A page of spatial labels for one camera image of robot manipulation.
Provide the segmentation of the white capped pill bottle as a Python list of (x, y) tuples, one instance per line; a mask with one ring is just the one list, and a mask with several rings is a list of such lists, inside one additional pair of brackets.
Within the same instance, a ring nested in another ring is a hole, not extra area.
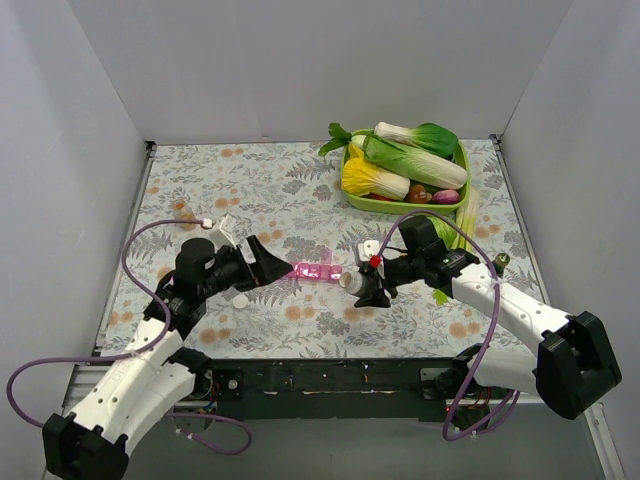
[(344, 271), (339, 279), (339, 286), (348, 294), (361, 296), (365, 291), (366, 280), (363, 274), (358, 271)]

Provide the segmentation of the pink weekly pill organizer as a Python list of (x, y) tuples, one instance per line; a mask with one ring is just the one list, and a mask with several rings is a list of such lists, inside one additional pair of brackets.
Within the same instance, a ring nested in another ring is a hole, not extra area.
[(294, 262), (292, 267), (286, 278), (338, 283), (342, 275), (342, 267), (333, 263), (333, 252), (327, 247), (322, 249), (318, 263)]

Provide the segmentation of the white bottle cap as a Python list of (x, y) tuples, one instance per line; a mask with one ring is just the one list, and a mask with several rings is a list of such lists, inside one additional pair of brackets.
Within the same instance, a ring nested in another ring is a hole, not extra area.
[(249, 300), (244, 295), (237, 295), (232, 300), (232, 305), (235, 309), (244, 309), (249, 303)]

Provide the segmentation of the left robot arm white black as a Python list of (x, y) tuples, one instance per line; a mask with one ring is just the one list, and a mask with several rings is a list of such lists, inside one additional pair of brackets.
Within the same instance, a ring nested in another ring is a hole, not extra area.
[(174, 270), (158, 283), (130, 346), (70, 412), (42, 428), (47, 470), (62, 479), (120, 479), (146, 433), (179, 400), (205, 398), (213, 386), (205, 355), (184, 346), (206, 301), (230, 288), (246, 292), (292, 272), (255, 236), (253, 262), (237, 246), (185, 241)]

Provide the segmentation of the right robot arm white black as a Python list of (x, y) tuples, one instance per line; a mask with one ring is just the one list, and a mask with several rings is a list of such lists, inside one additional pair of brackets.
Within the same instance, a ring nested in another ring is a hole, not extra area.
[(440, 376), (439, 390), (475, 397), (486, 387), (539, 397), (554, 413), (575, 419), (622, 380), (603, 322), (590, 312), (571, 315), (504, 282), (495, 264), (441, 239), (433, 219), (418, 214), (395, 225), (402, 255), (362, 257), (339, 284), (356, 297), (356, 307), (387, 308), (400, 286), (422, 281), (473, 307), (527, 349), (522, 355), (482, 343), (460, 354)]

